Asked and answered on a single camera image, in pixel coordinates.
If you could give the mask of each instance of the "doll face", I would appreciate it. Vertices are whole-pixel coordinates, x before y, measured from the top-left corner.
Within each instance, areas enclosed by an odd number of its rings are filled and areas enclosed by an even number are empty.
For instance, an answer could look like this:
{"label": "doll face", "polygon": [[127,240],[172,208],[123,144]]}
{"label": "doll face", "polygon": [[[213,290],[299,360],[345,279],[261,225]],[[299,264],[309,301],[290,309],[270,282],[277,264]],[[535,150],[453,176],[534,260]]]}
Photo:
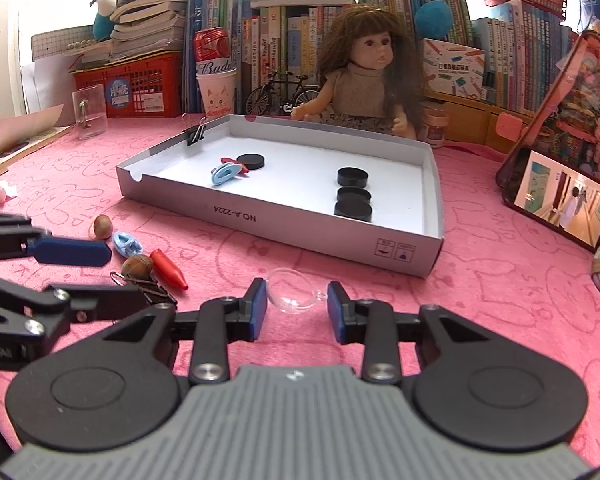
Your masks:
{"label": "doll face", "polygon": [[394,60],[391,36],[388,32],[364,36],[353,42],[350,59],[363,68],[383,70]]}

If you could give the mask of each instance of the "miniature bicycle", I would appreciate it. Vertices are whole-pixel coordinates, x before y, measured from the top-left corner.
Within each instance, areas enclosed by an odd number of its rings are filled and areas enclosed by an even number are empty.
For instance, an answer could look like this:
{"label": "miniature bicycle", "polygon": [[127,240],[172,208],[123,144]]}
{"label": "miniature bicycle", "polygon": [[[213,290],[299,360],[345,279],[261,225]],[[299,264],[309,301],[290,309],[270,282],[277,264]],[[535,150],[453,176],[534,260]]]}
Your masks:
{"label": "miniature bicycle", "polygon": [[289,82],[289,77],[295,77],[298,81],[296,82],[296,88],[293,90],[291,99],[283,99],[280,102],[279,108],[283,114],[289,115],[294,107],[306,103],[311,99],[318,97],[320,87],[318,85],[305,85],[308,76],[295,75],[292,72],[285,72],[284,79],[277,80],[276,75],[278,72],[269,73],[269,80],[263,86],[253,90],[244,104],[244,111],[246,115],[265,115],[273,108],[274,97],[276,97],[276,91],[274,85],[285,85],[288,87],[294,82]]}

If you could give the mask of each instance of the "smartphone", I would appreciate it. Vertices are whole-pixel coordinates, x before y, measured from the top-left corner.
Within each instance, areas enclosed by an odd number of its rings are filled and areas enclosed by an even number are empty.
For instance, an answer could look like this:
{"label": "smartphone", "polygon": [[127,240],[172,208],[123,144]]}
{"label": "smartphone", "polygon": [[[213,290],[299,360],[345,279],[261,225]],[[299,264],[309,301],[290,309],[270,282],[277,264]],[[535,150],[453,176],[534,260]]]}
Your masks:
{"label": "smartphone", "polygon": [[503,199],[591,252],[600,244],[600,183],[551,156],[521,148]]}

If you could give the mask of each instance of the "grid board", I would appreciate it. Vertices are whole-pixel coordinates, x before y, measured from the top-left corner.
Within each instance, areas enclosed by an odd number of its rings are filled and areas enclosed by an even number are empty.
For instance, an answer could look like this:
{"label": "grid board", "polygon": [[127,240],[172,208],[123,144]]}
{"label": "grid board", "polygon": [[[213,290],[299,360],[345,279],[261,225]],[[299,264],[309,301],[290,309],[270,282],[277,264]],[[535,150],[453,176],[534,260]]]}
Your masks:
{"label": "grid board", "polygon": [[31,37],[31,55],[33,61],[42,57],[54,56],[67,50],[69,43],[92,40],[93,25],[61,28],[50,32],[42,32]]}

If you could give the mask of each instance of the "doll hand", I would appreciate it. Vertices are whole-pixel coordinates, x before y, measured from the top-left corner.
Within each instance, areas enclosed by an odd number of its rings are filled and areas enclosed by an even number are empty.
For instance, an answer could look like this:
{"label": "doll hand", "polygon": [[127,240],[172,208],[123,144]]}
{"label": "doll hand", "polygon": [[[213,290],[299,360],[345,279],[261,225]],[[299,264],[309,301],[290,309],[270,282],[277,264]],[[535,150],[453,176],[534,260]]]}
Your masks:
{"label": "doll hand", "polygon": [[306,113],[302,105],[299,105],[291,110],[291,118],[295,121],[303,121],[305,115]]}
{"label": "doll hand", "polygon": [[407,139],[416,140],[413,128],[410,127],[406,117],[394,119],[394,126],[391,128],[391,134],[396,137],[406,137]]}

